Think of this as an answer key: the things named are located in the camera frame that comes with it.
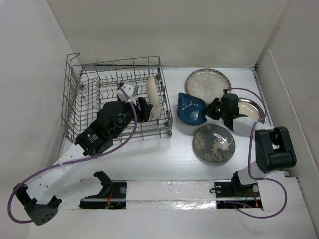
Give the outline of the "blue shell shaped dish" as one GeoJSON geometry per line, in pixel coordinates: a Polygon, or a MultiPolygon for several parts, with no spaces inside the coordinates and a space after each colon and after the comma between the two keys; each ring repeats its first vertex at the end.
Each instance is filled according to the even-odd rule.
{"type": "Polygon", "coordinates": [[[207,122],[205,114],[202,112],[206,108],[206,103],[197,97],[178,93],[177,116],[185,124],[196,126],[207,122]]]}

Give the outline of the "cream divided plate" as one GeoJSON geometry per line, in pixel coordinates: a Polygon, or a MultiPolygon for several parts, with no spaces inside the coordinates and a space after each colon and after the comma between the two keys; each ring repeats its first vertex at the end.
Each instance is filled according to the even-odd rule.
{"type": "Polygon", "coordinates": [[[155,80],[153,76],[148,77],[148,80],[146,82],[146,90],[147,95],[150,100],[150,103],[152,104],[152,114],[156,118],[160,118],[160,104],[159,104],[159,98],[157,94],[157,88],[155,84],[155,80]]]}

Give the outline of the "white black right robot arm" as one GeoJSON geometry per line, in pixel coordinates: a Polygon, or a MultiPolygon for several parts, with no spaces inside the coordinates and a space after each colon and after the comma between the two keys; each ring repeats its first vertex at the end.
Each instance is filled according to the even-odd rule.
{"type": "Polygon", "coordinates": [[[246,168],[236,171],[231,181],[217,182],[214,189],[217,197],[243,197],[259,180],[271,173],[295,167],[297,158],[289,130],[272,127],[239,112],[239,98],[227,93],[202,110],[213,120],[222,120],[235,134],[250,139],[249,149],[255,150],[255,161],[248,161],[246,168]]]}

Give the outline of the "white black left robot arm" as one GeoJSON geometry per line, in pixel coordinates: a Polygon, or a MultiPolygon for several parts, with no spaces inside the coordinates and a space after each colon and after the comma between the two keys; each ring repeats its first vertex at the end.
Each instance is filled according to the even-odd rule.
{"type": "Polygon", "coordinates": [[[28,223],[41,226],[49,222],[59,211],[60,205],[66,201],[57,193],[62,186],[85,165],[86,162],[106,156],[123,147],[135,134],[137,124],[147,122],[154,105],[139,97],[117,99],[104,104],[97,113],[97,118],[90,126],[77,136],[74,144],[53,165],[39,170],[17,184],[7,203],[7,213],[12,221],[23,224],[15,219],[11,212],[13,197],[16,197],[27,215],[28,223]],[[113,140],[118,138],[125,128],[133,122],[134,129],[129,137],[113,148],[113,140]]]}

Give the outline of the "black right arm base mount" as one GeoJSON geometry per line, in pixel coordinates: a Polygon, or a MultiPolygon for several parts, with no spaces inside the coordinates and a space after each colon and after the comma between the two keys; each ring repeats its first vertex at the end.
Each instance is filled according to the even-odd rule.
{"type": "Polygon", "coordinates": [[[257,182],[241,185],[237,176],[230,181],[216,181],[209,190],[217,201],[217,209],[261,209],[263,207],[257,182]]]}

